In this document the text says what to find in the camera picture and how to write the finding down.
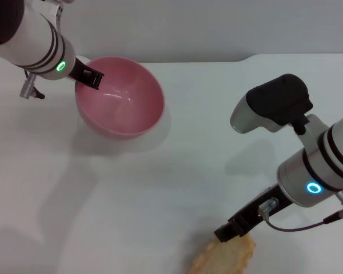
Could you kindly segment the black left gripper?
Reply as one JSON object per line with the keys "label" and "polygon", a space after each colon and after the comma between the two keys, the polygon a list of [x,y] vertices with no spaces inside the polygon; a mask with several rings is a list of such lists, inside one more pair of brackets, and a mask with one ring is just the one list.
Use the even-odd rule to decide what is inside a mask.
{"label": "black left gripper", "polygon": [[86,70],[86,68],[87,66],[85,64],[83,64],[78,58],[75,58],[74,66],[68,77],[76,82],[84,84],[87,87],[99,89],[99,85],[101,84],[104,74],[93,70],[92,68],[89,70]]}

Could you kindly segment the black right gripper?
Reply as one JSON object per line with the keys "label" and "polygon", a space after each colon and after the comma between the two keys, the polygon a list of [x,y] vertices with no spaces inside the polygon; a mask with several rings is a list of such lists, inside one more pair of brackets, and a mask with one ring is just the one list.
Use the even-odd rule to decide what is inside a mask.
{"label": "black right gripper", "polygon": [[278,211],[290,206],[292,202],[286,197],[278,184],[268,188],[234,214],[229,222],[214,231],[221,243],[228,242],[236,236],[244,236],[256,225]]}

